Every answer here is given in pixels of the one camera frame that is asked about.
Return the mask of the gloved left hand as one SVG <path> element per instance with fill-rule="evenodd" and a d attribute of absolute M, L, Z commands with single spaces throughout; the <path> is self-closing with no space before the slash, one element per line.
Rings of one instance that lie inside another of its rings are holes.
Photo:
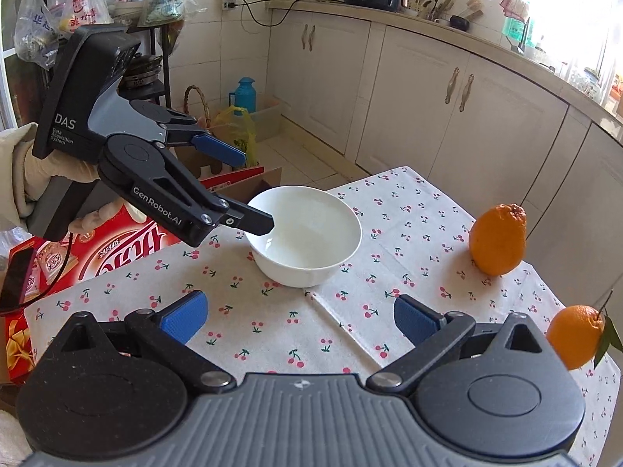
<path fill-rule="evenodd" d="M 34 210 L 35 203 L 41 198 L 51 180 L 64 177 L 78 183 L 93 183 L 99 178 L 94 165 L 80 159 L 53 151 L 44 159 L 33 155 L 34 141 L 19 144 L 14 150 L 14 193 L 17 212 L 21 219 L 26 219 Z M 69 223 L 69 231 L 86 234 L 112 219 L 121 208 L 125 207 L 135 223 L 145 223 L 147 215 L 123 198 L 116 198 L 96 211 L 78 217 Z"/>

